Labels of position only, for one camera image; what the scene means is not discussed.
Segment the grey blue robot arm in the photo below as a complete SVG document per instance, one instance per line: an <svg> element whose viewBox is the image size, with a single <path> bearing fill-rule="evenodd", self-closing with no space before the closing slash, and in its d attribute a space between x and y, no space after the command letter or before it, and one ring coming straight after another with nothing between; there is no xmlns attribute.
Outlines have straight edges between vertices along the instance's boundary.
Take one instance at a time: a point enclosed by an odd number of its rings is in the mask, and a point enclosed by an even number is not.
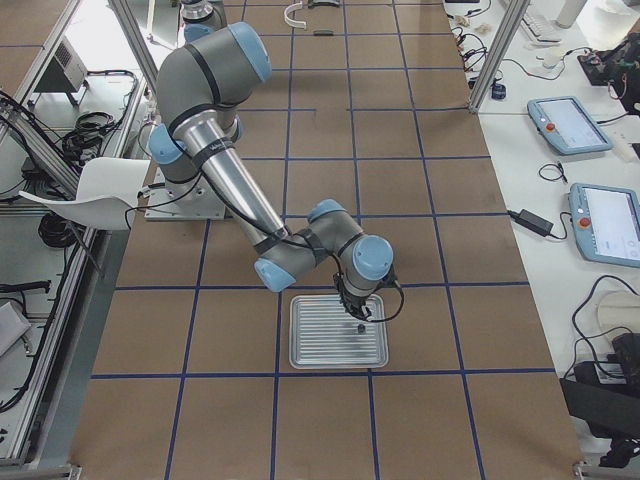
<svg viewBox="0 0 640 480"><path fill-rule="evenodd" d="M159 69L156 98L169 138L207 181L250 239L254 269L272 292L281 292L326 258L334 259L333 282L352 317L371 322L368 298L400 287L390 243L368 235L332 199L318 203L306 228L291 232L245 168L218 118L266 82L272 67L258 33L232 23L174 50Z"/></svg>

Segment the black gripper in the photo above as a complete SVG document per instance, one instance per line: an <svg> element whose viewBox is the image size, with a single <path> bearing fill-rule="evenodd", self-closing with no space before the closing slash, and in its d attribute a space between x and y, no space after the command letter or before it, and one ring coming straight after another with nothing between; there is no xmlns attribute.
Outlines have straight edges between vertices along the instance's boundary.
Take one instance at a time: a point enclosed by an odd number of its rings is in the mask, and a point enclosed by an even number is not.
<svg viewBox="0 0 640 480"><path fill-rule="evenodd" d="M366 306L366 297L360 297L350 293L344 283L344 275L333 275L334 286L339 294L339 300L346 313L358 320L368 320L372 312Z"/></svg>

